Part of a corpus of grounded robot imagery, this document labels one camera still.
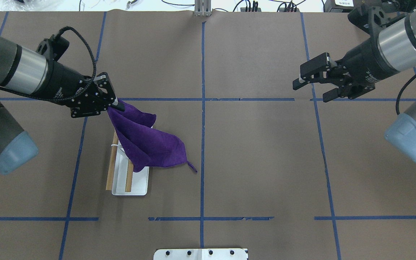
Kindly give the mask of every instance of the clear plastic wrap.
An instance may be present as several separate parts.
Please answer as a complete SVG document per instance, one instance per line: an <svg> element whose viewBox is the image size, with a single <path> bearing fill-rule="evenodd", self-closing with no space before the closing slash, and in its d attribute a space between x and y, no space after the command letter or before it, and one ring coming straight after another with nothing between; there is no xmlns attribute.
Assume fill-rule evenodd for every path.
<svg viewBox="0 0 416 260"><path fill-rule="evenodd" d="M0 10L15 11L38 11L38 10L55 10L62 3L59 0L24 0L20 3L15 0L5 0Z"/></svg>

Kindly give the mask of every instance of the light blue cap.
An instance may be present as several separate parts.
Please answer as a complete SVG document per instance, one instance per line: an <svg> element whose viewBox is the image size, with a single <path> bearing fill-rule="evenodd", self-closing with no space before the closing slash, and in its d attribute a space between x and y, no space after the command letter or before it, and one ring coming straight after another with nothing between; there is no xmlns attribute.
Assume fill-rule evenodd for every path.
<svg viewBox="0 0 416 260"><path fill-rule="evenodd" d="M385 132L385 139L416 163L416 121L400 114Z"/></svg>
<svg viewBox="0 0 416 260"><path fill-rule="evenodd" d="M9 174L38 155L38 147L27 132L17 135L0 154L0 173Z"/></svg>

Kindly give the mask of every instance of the purple cloth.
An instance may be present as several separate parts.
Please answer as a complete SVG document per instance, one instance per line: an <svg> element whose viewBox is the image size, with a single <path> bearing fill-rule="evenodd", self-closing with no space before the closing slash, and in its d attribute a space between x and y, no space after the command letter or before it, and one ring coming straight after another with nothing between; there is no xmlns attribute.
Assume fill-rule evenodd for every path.
<svg viewBox="0 0 416 260"><path fill-rule="evenodd" d="M108 113L135 172L140 172L145 166L171 167L182 163L188 163L197 172L187 161L184 143L177 136L151 128L157 115L120 102L125 106L124 112L110 108Z"/></svg>

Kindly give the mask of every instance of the white label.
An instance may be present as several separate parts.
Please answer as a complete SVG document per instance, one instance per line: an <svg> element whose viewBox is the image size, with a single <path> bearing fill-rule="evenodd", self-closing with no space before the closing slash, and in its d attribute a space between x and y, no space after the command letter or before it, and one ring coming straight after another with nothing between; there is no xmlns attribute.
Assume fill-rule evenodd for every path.
<svg viewBox="0 0 416 260"><path fill-rule="evenodd" d="M353 0L335 0L335 4L342 7L354 7Z"/></svg>

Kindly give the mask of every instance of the white bracket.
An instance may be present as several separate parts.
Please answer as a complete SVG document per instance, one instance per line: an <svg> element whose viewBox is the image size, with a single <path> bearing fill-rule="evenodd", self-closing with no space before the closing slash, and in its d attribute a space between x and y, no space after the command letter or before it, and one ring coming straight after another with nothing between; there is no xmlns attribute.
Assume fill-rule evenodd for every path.
<svg viewBox="0 0 416 260"><path fill-rule="evenodd" d="M248 260L246 248L157 250L153 260Z"/></svg>
<svg viewBox="0 0 416 260"><path fill-rule="evenodd" d="M195 0L195 16L211 16L211 0Z"/></svg>

